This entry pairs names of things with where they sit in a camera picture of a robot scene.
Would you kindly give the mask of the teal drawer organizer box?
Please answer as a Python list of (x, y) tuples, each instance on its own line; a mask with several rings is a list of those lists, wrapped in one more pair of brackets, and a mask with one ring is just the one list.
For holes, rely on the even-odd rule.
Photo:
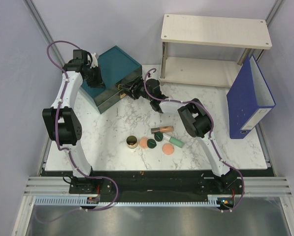
[(82, 94), (96, 110), (94, 99), (97, 96), (115, 94), (120, 91), (119, 84), (129, 83), (142, 76), (142, 65), (118, 46), (101, 54), (98, 63), (106, 88), (89, 88), (86, 82), (81, 86)]

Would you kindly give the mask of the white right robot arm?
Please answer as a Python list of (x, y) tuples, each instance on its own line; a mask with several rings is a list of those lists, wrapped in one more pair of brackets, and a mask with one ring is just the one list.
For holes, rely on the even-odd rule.
[(187, 133), (198, 139), (209, 160), (216, 179), (215, 189), (222, 194), (232, 189), (236, 180), (235, 169), (225, 162), (214, 137), (213, 118), (198, 99), (186, 102), (170, 99), (162, 93), (156, 79), (144, 81), (137, 78), (133, 82), (119, 84), (118, 89), (134, 100), (140, 97), (149, 100), (152, 109), (158, 113), (178, 114)]

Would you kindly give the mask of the mint green tube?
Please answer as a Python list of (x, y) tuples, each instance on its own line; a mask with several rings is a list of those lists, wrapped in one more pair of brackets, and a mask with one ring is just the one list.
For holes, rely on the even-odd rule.
[(182, 141), (180, 141), (179, 139), (176, 139), (166, 133), (163, 133), (163, 138), (168, 141), (169, 143), (179, 147), (179, 148), (182, 148), (184, 146), (184, 143)]

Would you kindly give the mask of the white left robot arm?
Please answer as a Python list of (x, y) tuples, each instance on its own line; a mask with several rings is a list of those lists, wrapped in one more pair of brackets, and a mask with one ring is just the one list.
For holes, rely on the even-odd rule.
[(104, 88), (98, 55), (85, 50), (73, 51), (73, 58), (62, 68), (63, 78), (58, 95), (50, 108), (42, 111), (49, 138), (64, 151), (72, 167), (71, 194), (99, 192), (99, 183), (91, 178), (92, 166), (85, 157), (81, 145), (82, 125), (73, 108), (79, 88), (84, 82)]

